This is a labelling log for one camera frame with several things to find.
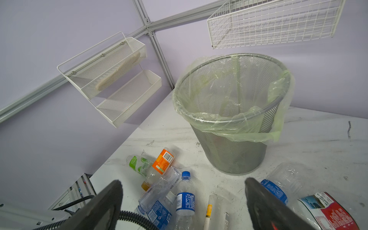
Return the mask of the small blue label bottle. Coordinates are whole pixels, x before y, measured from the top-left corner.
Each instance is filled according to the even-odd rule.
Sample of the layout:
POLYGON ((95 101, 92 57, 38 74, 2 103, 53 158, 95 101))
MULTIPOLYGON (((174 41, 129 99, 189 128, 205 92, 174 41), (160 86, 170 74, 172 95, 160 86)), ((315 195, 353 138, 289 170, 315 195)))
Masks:
POLYGON ((176 195, 171 191, 165 198, 156 201, 150 211, 144 211, 140 206, 136 211, 150 220, 159 230, 173 230, 175 226, 176 195))

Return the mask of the aluminium front rail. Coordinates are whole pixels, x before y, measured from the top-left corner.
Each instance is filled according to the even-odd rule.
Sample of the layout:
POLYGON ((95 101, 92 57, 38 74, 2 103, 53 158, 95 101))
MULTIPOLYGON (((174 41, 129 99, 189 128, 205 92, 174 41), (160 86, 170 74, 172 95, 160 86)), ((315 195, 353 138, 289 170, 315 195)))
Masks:
POLYGON ((67 205, 73 201, 87 196, 96 195, 94 187, 90 181, 91 174, 83 174, 75 183, 72 184, 62 195, 49 207, 49 210, 67 205))

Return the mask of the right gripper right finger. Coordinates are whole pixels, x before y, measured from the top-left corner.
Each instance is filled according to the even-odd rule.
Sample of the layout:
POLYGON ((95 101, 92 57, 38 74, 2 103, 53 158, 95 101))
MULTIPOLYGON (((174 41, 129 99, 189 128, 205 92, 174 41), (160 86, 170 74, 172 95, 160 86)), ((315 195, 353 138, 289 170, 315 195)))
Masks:
POLYGON ((244 183, 247 208, 254 230, 313 229, 257 180, 248 177, 244 183))

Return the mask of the red label crushed bottle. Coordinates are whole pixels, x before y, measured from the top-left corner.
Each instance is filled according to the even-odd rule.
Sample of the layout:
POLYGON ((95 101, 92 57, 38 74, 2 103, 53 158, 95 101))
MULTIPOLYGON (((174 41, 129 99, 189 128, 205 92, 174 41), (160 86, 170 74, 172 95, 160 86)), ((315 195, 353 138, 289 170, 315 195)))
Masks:
POLYGON ((316 230, 359 230, 348 210, 327 192, 299 198, 290 208, 316 230))

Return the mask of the green label clear bottle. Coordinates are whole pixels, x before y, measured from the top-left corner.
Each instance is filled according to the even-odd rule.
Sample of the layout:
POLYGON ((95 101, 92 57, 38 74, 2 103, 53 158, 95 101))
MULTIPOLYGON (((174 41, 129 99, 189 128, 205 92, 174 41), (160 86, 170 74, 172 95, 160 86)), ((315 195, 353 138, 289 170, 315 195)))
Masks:
POLYGON ((129 155, 126 159, 126 162, 132 170, 143 177, 147 176, 149 168, 153 165, 153 161, 138 155, 129 155))

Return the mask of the upright blue label bottle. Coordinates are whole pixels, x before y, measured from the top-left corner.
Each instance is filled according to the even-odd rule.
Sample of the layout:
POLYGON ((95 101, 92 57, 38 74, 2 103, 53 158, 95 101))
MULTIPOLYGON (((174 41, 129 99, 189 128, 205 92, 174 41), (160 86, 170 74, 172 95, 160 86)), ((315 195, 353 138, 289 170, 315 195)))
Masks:
POLYGON ((195 188, 191 173, 183 171, 177 186, 175 230, 192 230, 195 216, 195 188))

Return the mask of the white mesh two-tier shelf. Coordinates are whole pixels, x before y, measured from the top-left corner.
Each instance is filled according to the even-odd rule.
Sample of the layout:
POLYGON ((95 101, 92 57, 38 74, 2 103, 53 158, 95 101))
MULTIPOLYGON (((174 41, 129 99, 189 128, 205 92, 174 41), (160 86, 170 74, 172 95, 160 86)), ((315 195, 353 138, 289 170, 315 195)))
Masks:
POLYGON ((162 86, 143 69, 146 45, 118 32, 57 66, 58 71, 114 127, 122 125, 162 86))

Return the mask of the orange label bottle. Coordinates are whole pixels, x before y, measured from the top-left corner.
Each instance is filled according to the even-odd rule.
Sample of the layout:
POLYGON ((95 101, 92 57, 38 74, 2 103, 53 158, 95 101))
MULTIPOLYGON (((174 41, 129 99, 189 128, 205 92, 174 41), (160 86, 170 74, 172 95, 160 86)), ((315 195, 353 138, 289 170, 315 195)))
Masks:
POLYGON ((148 189, 167 171, 175 159, 175 153, 168 147, 165 147, 149 167, 147 176, 142 183, 142 189, 147 192, 148 189))

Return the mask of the beige cloth in shelf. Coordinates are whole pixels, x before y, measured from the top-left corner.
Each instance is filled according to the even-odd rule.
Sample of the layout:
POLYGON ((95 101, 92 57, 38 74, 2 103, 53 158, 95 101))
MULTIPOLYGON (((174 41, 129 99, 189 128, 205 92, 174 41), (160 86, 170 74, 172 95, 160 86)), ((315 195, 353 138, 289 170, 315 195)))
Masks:
POLYGON ((116 67, 113 71, 110 71, 97 83, 95 89, 98 91, 103 91, 106 89, 120 77, 128 73, 133 67, 135 67, 140 57, 141 53, 137 52, 124 59, 118 67, 116 67))

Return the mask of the crushed clear bottle white cap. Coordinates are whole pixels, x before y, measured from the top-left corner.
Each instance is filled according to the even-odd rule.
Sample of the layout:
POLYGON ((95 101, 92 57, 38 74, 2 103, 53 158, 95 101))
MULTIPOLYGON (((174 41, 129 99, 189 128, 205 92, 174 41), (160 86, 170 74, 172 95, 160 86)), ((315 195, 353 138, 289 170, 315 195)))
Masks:
POLYGON ((138 211, 142 214, 148 213, 157 200, 165 197, 170 192, 180 176, 181 173, 171 166, 139 199, 138 211))

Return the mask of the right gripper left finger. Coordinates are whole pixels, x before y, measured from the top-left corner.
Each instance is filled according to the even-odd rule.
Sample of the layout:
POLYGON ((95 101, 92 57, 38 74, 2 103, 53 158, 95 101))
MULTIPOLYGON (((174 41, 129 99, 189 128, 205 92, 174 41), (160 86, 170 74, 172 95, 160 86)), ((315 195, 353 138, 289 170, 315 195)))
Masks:
POLYGON ((83 209, 63 222, 60 230, 114 230, 120 214, 123 188, 114 180, 83 209))

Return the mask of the blue label bottle by bin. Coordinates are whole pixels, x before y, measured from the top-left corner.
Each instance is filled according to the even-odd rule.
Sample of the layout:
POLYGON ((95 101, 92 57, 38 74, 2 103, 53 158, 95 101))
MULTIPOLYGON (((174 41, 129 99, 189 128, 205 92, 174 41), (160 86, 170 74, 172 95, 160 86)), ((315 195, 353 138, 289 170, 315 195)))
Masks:
POLYGON ((300 163, 281 163, 260 184, 283 204, 290 205, 304 188, 304 171, 300 163))

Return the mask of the clear yellow label bottle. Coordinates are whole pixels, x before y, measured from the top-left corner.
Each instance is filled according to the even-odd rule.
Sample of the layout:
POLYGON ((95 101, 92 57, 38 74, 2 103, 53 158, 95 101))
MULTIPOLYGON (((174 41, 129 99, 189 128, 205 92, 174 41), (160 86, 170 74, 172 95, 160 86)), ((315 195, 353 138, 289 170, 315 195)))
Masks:
POLYGON ((228 230, 229 201, 219 195, 210 195, 206 211, 204 230, 228 230))

